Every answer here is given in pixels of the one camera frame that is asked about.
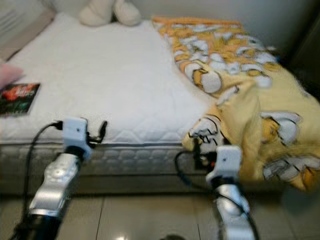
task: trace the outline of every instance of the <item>book cover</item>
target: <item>book cover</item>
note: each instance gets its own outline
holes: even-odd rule
[[[40,83],[10,84],[0,91],[0,116],[19,116],[29,112]]]

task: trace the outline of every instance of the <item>tile floor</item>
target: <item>tile floor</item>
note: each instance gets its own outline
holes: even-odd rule
[[[262,240],[320,240],[319,193],[288,188],[282,195],[247,198]],[[1,240],[7,240],[21,200],[2,196],[0,201]],[[159,240],[167,234],[214,240],[217,226],[206,195],[86,196],[72,200],[58,240]]]

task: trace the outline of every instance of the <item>pillow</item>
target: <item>pillow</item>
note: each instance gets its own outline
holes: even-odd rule
[[[24,71],[20,67],[12,66],[10,64],[0,65],[0,90],[8,84],[18,80]]]

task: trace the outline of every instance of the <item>stuffed animal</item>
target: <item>stuffed animal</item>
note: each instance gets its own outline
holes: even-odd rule
[[[127,26],[134,26],[141,22],[139,10],[125,0],[91,0],[79,14],[82,24],[98,27],[108,24],[112,20],[112,15],[117,20]]]

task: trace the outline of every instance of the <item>cartoon print blanket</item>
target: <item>cartoon print blanket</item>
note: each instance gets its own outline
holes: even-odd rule
[[[176,66],[218,98],[183,139],[203,153],[242,149],[242,182],[279,179],[308,191],[320,179],[320,105],[239,22],[154,17]]]

